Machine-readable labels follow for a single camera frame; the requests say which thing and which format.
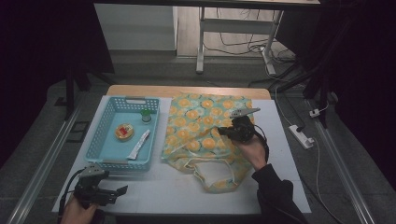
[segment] wall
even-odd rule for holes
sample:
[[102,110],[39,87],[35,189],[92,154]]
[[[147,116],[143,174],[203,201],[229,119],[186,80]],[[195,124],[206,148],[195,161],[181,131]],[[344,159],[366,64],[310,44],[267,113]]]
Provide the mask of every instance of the wall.
[[176,50],[177,7],[95,4],[108,49]]

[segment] floor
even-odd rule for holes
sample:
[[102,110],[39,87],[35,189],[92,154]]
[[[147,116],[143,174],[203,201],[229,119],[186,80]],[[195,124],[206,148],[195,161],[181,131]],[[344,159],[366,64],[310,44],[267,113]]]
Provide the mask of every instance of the floor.
[[[191,12],[179,11],[180,18],[185,13],[191,19],[198,18],[197,8],[186,8]],[[246,14],[238,10],[233,12],[238,18],[245,18]],[[216,16],[216,10],[207,12],[207,16]],[[220,54],[218,51],[205,52],[205,73],[201,76],[195,74],[196,45],[183,48],[180,43],[192,43],[195,36],[188,36],[189,31],[184,30],[180,19],[179,23],[179,57],[174,55],[147,54],[113,54],[112,60],[116,74],[112,75],[119,84],[135,85],[180,85],[180,86],[218,86],[218,87],[247,87],[257,79],[266,78],[263,83],[254,84],[251,88],[268,88],[274,80],[265,75],[263,62],[255,53],[247,54],[246,57],[231,57],[229,54]],[[205,43],[210,48],[235,50],[242,52],[247,46],[238,46],[231,49],[222,46],[219,34],[205,36]],[[239,42],[249,39],[249,35],[239,36],[227,41]],[[281,73],[289,64],[276,64],[276,71]],[[89,76],[92,87],[88,92],[77,91],[77,97],[86,97],[86,103],[81,109],[75,122],[90,122],[96,111],[96,107],[106,94],[108,84],[94,76]],[[334,104],[327,109],[327,121],[329,132],[337,147],[337,151],[347,165],[348,171],[353,176],[354,183],[359,189],[365,204],[373,216],[373,222],[363,222],[357,215],[353,198],[345,189],[345,184],[340,178],[334,161],[331,159],[332,150],[328,148],[324,138],[320,134],[318,123],[309,118],[308,111],[316,106],[315,99],[305,100],[302,97],[303,86],[296,86],[286,94],[272,94],[272,99],[277,101],[279,116],[290,145],[291,153],[302,179],[305,181],[304,190],[312,209],[312,214],[306,214],[310,223],[336,223],[334,218],[320,205],[318,196],[328,206],[329,210],[343,223],[394,223],[396,220],[396,194],[385,177],[379,172],[373,160],[356,140],[348,128],[340,121],[334,112]],[[36,168],[42,162],[49,148],[53,147],[53,139],[64,126],[65,109],[56,106],[59,97],[64,97],[64,82],[53,85],[48,91],[48,101],[42,112],[37,117],[31,130],[25,135],[14,155],[0,170],[0,223],[6,223],[13,209],[25,192],[26,187],[34,176]],[[294,136],[288,131],[290,124],[304,124],[304,133],[315,137],[317,144],[311,150],[304,150]],[[76,140],[73,134],[67,134],[61,150],[56,156],[53,165],[42,186],[39,186],[37,195],[33,198],[32,207],[25,214],[24,223],[54,223],[56,214],[51,213],[51,208],[58,197],[70,167],[79,151],[81,142]],[[246,217],[131,217],[134,223],[247,223]],[[118,218],[119,223],[130,223],[128,217]]]

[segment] basket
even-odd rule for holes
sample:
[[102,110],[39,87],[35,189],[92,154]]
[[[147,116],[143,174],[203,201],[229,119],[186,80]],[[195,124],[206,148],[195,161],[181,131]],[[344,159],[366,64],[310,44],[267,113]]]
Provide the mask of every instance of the basket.
[[[149,124],[142,121],[140,114],[142,109],[150,110],[151,122]],[[160,100],[158,98],[104,96],[82,145],[87,149],[84,160],[97,163],[102,169],[111,171],[112,174],[148,171],[159,112]],[[127,141],[117,139],[114,134],[116,128],[122,123],[130,123],[134,127],[134,136]],[[127,160],[146,130],[150,130],[150,134],[140,148],[136,160]]]

